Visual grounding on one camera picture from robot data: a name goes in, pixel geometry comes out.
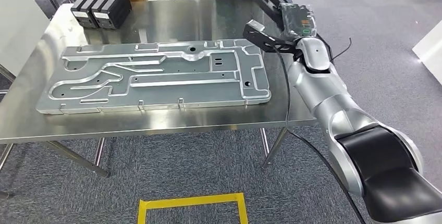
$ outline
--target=black case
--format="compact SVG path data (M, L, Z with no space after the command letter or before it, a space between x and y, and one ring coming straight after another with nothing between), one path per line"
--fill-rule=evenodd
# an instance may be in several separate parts
M132 6L130 0L97 0L91 10L100 28L118 29Z
M91 11L92 6L97 0L81 0L77 4L78 1L79 0L74 3L71 9L78 23L85 28L98 28L98 23Z
M82 22L84 21L88 22L90 20L87 13L80 11L81 6L83 6L83 4L85 4L86 1L87 0L76 0L70 9L72 11L73 16L80 25L82 24Z

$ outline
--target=yellow tape marking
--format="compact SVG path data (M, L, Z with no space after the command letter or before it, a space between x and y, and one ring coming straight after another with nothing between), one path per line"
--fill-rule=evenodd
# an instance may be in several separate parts
M170 200L148 201L148 202L140 200L140 206L138 208L138 224L146 224L146 215L147 215L147 210L149 209L185 207L185 206L195 206L195 205L224 203L224 202L237 202L239 223L240 224L249 223L249 220L247 219L247 211L245 209L244 194L235 193L235 194L209 195L209 196L199 196L199 197L170 199Z

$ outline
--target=stainless steel table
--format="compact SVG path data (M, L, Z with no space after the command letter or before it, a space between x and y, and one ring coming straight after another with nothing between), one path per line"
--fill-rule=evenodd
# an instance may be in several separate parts
M264 63L272 99L262 105L170 109L127 113L42 115L35 105L66 46L145 42L176 42L242 38L244 25L255 19L276 33L273 22L251 0L180 0L133 3L133 11L119 30L84 29L62 5L29 60L0 103L0 144L43 142L60 154L100 175L98 167L103 137L192 131L283 127L287 93L276 54ZM315 119L296 90L292 93L289 124L312 124ZM90 163L57 141L101 138L95 163Z

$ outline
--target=wire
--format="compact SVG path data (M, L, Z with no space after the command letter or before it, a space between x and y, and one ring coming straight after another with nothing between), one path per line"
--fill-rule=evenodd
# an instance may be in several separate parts
M285 128L287 129L287 131L293 135L295 138L301 140L305 145L307 145L311 150L313 150L321 159L321 161L325 164L325 166L327 166L328 170L330 171L331 175L333 175L333 177L336 179L336 181L339 184L339 187L342 189L344 195L346 196L348 202L351 205L351 208L353 209L354 213L356 214L357 218L359 219L359 222L361 224L366 224L364 218L361 215L361 212L359 212L358 207L356 207L356 204L354 203L353 199L351 198L350 194L348 193L347 189L345 188L344 184L342 183L342 181L339 179L338 175L336 174L336 172L333 170L332 166L330 165L330 163L327 161L327 159L324 157L324 155L322 155L320 153L320 151L313 146L313 144L311 144L309 141L307 141L307 139L305 139L304 137L294 133L293 131L291 131L288 128L288 119L289 119L289 115L290 115L290 106L291 106L291 97L290 97L290 84L289 84L289 79L288 79L288 74L287 74L287 69L286 69L286 64L284 62L283 56L281 55L281 53L279 52L279 50L275 47L273 47L273 49L275 50L276 54L278 54L279 57L279 61L281 62L281 66L283 67L283 72L284 72L284 76L285 76L285 80L286 80L286 86L287 86L287 113L286 113L286 121L285 121Z
M333 62L338 56L344 54L351 47L351 44L352 44L351 38L348 38L348 40L350 40L350 44L348 45L348 47L346 49L344 49L341 53L337 54L335 57L332 57L332 59L330 61Z

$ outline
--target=robot end effector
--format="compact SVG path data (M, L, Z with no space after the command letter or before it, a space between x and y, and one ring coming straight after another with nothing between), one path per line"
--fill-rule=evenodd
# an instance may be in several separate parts
M310 27L313 15L286 0L255 2L283 30L284 39L265 34L254 20L243 36L265 52L293 54L288 79L318 119L331 165L347 190L363 197L377 223L442 223L442 193L422 177L419 150L354 102L330 62L328 45Z

